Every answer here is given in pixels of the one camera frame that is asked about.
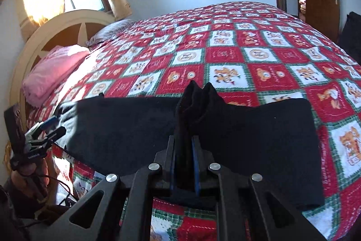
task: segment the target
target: folded black garment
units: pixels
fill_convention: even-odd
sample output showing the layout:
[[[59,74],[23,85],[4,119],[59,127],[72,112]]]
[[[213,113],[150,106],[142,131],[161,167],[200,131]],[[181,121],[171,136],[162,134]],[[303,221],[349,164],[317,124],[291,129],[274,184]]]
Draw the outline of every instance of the folded black garment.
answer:
[[[324,204],[319,140],[311,105],[289,99],[256,108],[226,104],[208,83],[186,88],[176,111],[176,170],[186,185],[193,169],[190,137],[217,163],[242,175],[259,173],[299,210]]]
[[[178,101],[171,97],[98,96],[62,103],[54,114],[66,135],[57,145],[99,173],[133,174],[167,148]]]

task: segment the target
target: hand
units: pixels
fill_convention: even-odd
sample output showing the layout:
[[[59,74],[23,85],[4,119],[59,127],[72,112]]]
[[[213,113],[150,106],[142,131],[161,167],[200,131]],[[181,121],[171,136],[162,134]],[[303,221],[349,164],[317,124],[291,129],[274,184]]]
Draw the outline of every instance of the hand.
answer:
[[[14,186],[29,198],[33,198],[35,196],[35,191],[29,187],[25,178],[21,174],[31,175],[35,172],[36,168],[37,165],[32,163],[20,167],[19,171],[11,172],[11,181],[13,182]],[[45,159],[42,159],[41,161],[41,171],[43,175],[48,175],[48,164],[46,163]],[[40,178],[40,180],[44,183],[45,186],[49,185],[49,178],[43,177]]]

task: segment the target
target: bed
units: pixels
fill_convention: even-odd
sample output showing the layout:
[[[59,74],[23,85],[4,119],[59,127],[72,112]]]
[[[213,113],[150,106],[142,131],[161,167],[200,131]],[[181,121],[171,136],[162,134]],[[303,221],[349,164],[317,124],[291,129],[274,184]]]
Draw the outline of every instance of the bed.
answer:
[[[56,44],[84,45],[113,21],[102,12],[69,12],[30,38],[10,88],[10,104],[20,102],[27,127],[64,101],[99,93],[180,97],[190,80],[211,82],[235,105],[306,98],[320,140],[325,205],[304,215],[328,240],[347,233],[361,211],[361,66],[343,49],[273,6],[222,3],[136,22],[92,47],[43,107],[26,105],[21,81],[41,56]],[[80,196],[104,177],[60,149],[54,147],[53,154],[71,163],[67,173]],[[186,240],[189,234],[213,240],[215,215],[155,199],[152,229],[155,240]]]

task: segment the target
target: silver screw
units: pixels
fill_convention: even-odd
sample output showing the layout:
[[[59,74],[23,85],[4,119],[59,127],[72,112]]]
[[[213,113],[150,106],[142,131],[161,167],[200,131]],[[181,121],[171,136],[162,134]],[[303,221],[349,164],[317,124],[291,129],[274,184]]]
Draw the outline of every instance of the silver screw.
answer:
[[[109,174],[105,177],[105,179],[108,181],[108,182],[114,182],[117,180],[117,175],[115,174]]]
[[[255,181],[255,182],[261,182],[262,181],[262,175],[260,174],[253,174],[252,175],[252,180]]]
[[[210,168],[211,170],[218,171],[218,170],[221,168],[221,165],[218,164],[218,163],[211,163],[211,164],[209,165],[209,168]]]
[[[156,171],[160,168],[160,165],[157,164],[157,163],[151,163],[149,166],[148,166],[148,169],[150,169],[151,171]]]

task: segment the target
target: bedspread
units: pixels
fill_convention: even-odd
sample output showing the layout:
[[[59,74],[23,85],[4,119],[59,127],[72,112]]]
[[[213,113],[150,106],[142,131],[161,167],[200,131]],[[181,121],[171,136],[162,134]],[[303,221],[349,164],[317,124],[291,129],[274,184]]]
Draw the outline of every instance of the bedspread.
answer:
[[[309,25],[270,5],[230,2],[142,20],[93,49],[28,126],[60,102],[93,97],[181,96],[190,80],[211,82],[227,103],[306,98],[320,140],[323,207],[304,215],[329,240],[343,236],[361,204],[361,66]],[[62,153],[54,148],[58,156]],[[74,159],[78,194],[103,175]],[[154,200],[152,233],[215,240],[212,212]]]

